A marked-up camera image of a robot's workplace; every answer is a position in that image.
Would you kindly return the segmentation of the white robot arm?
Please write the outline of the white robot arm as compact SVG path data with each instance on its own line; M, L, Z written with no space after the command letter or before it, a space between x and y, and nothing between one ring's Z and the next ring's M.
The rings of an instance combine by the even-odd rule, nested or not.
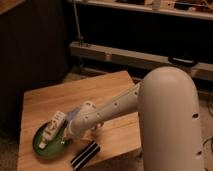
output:
M101 106L86 101L45 124L38 147L61 133L78 139L99 124L127 113L139 114L145 171L204 171L199 99L191 77L175 67L160 67Z

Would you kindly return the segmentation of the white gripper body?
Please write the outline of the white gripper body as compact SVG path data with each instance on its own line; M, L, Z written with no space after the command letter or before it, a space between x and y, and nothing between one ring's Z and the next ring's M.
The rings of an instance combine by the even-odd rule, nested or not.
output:
M61 126L64 124L66 114L61 111L56 111L50 122L47 124L43 132L43 137L46 140L52 140L58 133Z

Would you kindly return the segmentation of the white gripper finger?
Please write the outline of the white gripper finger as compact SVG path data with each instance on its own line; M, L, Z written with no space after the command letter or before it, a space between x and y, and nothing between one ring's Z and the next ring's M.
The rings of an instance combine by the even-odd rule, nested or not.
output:
M39 148L44 149L47 146L47 140L42 139L41 142L39 143Z

